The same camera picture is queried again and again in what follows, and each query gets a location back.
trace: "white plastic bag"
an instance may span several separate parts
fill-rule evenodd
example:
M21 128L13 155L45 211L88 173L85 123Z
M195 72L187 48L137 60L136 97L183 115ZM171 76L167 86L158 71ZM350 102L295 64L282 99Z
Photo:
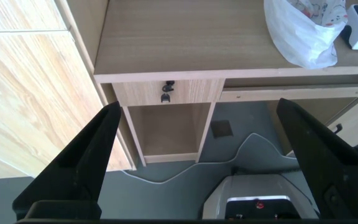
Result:
M265 0L273 42L289 62L307 69L337 63L335 38L347 23L345 0Z

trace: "white cable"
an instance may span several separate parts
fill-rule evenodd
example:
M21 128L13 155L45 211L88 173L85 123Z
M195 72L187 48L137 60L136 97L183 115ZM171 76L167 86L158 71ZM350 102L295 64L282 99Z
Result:
M171 177L171 178L169 178L169 179L167 179L167 180L164 180L164 181L162 181L162 182L155 182L155 181L151 181L151 180L146 180L146 179L143 179L143 178L138 177L138 176L136 176L136 175L132 175L132 174L130 174L130 173L124 171L124 170L122 170L121 172L123 172L125 175L128 175L129 177L133 177L133 178L135 178L135 179L138 179L138 180L141 180L141 181L150 183L150 184L165 184L165 183L167 183L167 182L169 182L169 181L171 181L171 180L177 178L179 175L181 175L182 173L186 172L187 170L191 169L191 168L194 167L194 166L198 166L198 165L227 164L227 163L233 162L234 160L237 159L237 156L238 156L239 153L240 153L241 147L247 142L247 140L248 140L251 136L258 136L258 137L264 139L265 141L267 141L270 145L273 146L273 148L276 150L276 152L277 152L280 156L282 156L282 157L284 157L284 158L287 158L287 159L295 159L295 160L296 160L296 158L294 158L294 157L288 157L288 156L282 155L282 154L278 151L278 149L273 145L273 143L270 142L267 138L265 138L265 137L263 137L263 136L261 136L261 135L259 135L259 134L257 134L257 133L251 133L251 134L248 135L248 137L242 142L242 144L240 145L240 147L239 147L238 150L237 150L236 155L235 155L231 160L225 161L225 162L199 162L199 163L196 163L196 164L193 164L193 165L187 167L186 169L184 169L183 171L181 171L181 172L178 173L177 175L174 175L173 177Z

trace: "gray floor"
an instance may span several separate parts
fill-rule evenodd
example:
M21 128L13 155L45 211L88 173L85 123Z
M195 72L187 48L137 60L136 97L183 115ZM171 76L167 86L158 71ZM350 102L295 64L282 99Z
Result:
M278 138L265 103L223 103L216 106L213 120L228 119L233 136L214 139L209 130L201 162L222 162L234 157L230 164L197 165L172 181L155 185L134 179L122 172L107 173L104 179L99 205L102 218L138 219L196 219L200 217L203 203L219 182L230 175L233 166L253 171L287 170L298 167L297 161L283 157ZM193 162L169 162L139 166L134 175L149 180L165 180ZM301 173L286 174L311 198ZM0 223L14 222L11 202L31 178L0 180Z

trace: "drawer lock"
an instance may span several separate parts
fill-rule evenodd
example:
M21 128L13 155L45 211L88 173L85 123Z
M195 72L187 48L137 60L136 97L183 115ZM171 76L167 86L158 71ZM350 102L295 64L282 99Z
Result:
M174 90L172 88L173 84L175 84L175 81L167 81L167 84L162 87L162 91L164 93L161 95L161 103L163 103L164 101L168 101L169 103L171 102L171 97L168 94L168 92L171 92Z

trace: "desk drawer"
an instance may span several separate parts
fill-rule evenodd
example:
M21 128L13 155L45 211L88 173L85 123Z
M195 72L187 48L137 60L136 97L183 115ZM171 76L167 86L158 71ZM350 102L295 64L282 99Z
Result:
M168 92L170 102L161 102L162 87L166 81L113 83L121 106L146 106L183 103L210 103L218 101L224 85L223 79L178 80Z

